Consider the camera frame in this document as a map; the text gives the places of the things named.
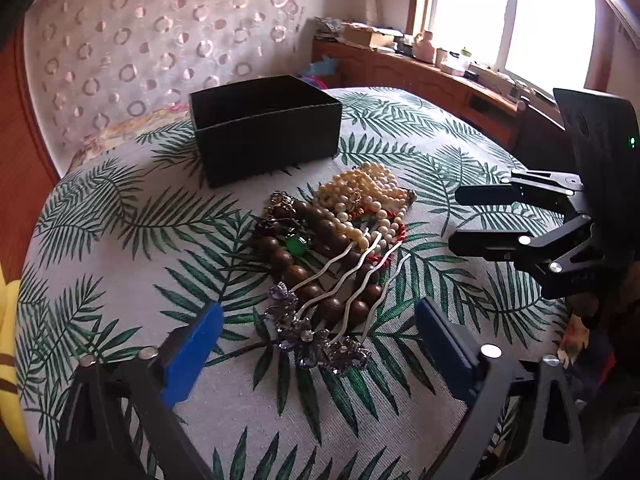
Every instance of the green gemstone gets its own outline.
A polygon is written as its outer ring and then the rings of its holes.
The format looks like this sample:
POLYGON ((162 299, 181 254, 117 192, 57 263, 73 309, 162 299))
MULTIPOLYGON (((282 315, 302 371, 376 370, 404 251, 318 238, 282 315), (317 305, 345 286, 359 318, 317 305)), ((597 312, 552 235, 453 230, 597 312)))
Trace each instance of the green gemstone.
POLYGON ((291 235, 284 240, 284 245, 294 256, 302 256, 306 253, 306 245, 308 242, 302 236, 291 235))

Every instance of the tablecloth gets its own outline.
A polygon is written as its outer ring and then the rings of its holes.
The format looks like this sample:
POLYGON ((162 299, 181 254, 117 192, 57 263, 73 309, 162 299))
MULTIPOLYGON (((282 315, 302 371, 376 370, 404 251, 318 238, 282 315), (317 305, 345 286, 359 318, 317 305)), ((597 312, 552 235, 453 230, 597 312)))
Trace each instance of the tablecloth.
MULTIPOLYGON (((224 332, 175 412, 217 479, 420 478, 465 411, 417 335, 413 305, 425 295, 483 342, 510 347, 519 358, 555 350, 566 326, 561 302, 544 300, 510 263, 447 249, 459 226, 541 234, 561 222, 527 205, 456 203, 460 184, 496 183, 522 165, 407 92, 329 93, 343 104, 334 159, 209 189, 185 119, 99 155, 53 190, 24 266, 16 333, 20 402, 47 476, 78 358, 130 358, 159 345, 211 300, 224 307, 224 332), (401 248, 412 257, 369 333, 366 370, 334 378, 296 368, 278 352, 263 316, 271 278, 240 248, 272 191, 309 198, 320 183, 366 160, 385 164, 418 194, 401 248)), ((304 259, 311 267, 324 261, 318 254, 304 259)), ((494 444, 511 415, 506 407, 494 444)), ((145 468, 160 476, 135 414, 126 417, 145 468)))

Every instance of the blue gripper pad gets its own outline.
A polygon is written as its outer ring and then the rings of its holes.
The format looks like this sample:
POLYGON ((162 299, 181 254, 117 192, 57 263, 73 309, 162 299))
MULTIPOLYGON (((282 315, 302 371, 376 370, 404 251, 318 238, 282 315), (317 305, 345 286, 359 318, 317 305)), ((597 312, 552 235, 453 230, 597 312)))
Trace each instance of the blue gripper pad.
POLYGON ((225 319, 222 307, 213 302, 195 320, 184 327, 188 332, 181 345, 164 365, 164 389, 161 395, 171 409, 176 402, 186 400, 222 333, 225 319))
POLYGON ((465 326, 450 322, 431 298, 415 304, 415 324, 451 395, 471 406, 478 395, 480 345, 465 326))

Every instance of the open black box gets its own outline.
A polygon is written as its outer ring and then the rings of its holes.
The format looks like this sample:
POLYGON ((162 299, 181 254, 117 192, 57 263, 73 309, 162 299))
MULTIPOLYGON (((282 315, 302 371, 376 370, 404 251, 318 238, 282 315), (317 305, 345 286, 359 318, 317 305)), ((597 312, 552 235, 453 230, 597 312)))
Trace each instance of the open black box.
POLYGON ((338 151, 342 104, 290 75, 194 92, 190 108, 211 187, 338 151))

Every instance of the leaf-patterned tablecloth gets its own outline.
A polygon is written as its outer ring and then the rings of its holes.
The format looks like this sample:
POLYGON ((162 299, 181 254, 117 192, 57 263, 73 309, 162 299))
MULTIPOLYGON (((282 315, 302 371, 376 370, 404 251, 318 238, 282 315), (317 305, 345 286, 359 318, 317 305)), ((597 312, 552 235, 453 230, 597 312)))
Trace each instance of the leaf-patterned tablecloth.
MULTIPOLYGON (((129 358, 160 344, 210 300, 224 306, 225 329, 191 397, 175 411, 217 479, 418 478, 464 413, 417 336, 412 307, 424 295, 449 319, 520 358, 555 348, 566 322, 561 303, 541 298, 511 264, 447 249, 457 226, 540 234, 559 224, 527 205, 456 203, 460 184, 495 183, 522 165, 407 92, 329 93, 344 107, 334 160, 212 190, 184 120, 94 158, 53 190, 24 267, 16 334, 20 402, 46 474, 78 357, 129 358), (271 191, 309 197, 319 183, 366 160, 392 168, 418 193, 401 248, 412 258, 366 341, 374 359, 365 371, 336 379, 299 370, 274 348, 262 317, 271 279, 239 248, 271 191)), ((312 254, 302 263, 320 265, 312 254)), ((143 464, 160 474, 135 416, 126 415, 143 464)), ((508 421, 505 411, 496 438, 508 421)))

